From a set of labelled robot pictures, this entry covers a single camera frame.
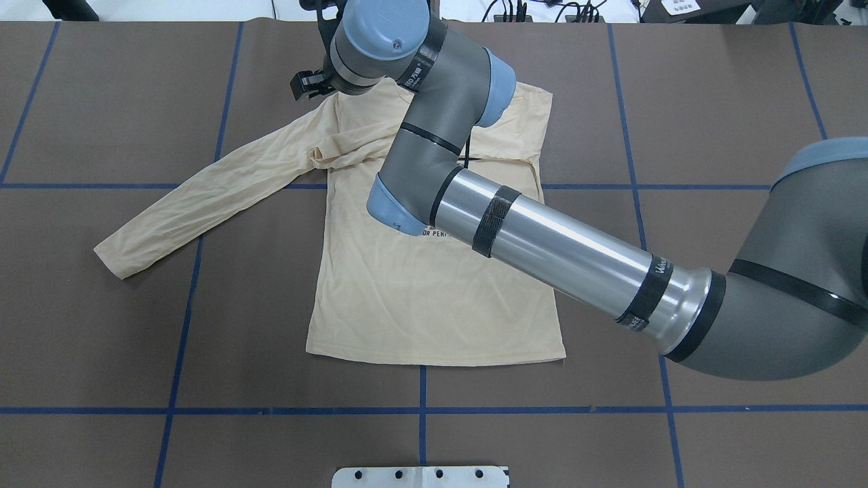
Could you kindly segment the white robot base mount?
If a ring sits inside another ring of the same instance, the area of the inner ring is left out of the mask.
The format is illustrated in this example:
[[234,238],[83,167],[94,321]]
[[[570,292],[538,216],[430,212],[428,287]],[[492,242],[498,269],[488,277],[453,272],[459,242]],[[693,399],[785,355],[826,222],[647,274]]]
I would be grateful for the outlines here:
[[509,487],[508,467],[347,467],[334,473],[332,487]]

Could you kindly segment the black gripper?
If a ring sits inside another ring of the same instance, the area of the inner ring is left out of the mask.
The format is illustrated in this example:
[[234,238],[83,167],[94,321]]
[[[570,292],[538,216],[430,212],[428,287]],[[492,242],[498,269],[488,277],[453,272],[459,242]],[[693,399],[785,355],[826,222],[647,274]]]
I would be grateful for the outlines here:
[[[304,96],[312,99],[317,96],[326,96],[335,91],[332,86],[332,77],[334,77],[334,68],[330,61],[330,46],[336,34],[339,22],[343,18],[343,11],[347,1],[298,1],[300,8],[316,12],[317,14],[317,30],[325,49],[325,59],[323,66],[316,71],[302,70],[292,77],[290,87],[295,101],[300,101]],[[337,13],[335,18],[325,19],[323,11],[330,7],[336,7]]]

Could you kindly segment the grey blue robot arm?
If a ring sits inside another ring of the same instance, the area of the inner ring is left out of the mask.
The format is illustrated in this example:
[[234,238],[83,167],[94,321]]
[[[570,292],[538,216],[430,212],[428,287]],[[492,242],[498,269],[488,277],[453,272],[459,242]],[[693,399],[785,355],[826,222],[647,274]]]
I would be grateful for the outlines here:
[[385,226],[412,236],[443,229],[717,377],[797,379],[865,339],[864,136],[797,152],[728,272],[686,270],[459,164],[472,127],[508,108],[517,75],[427,2],[300,6],[317,14],[325,59],[292,79],[296,98],[360,95],[385,77],[414,95],[367,200]]

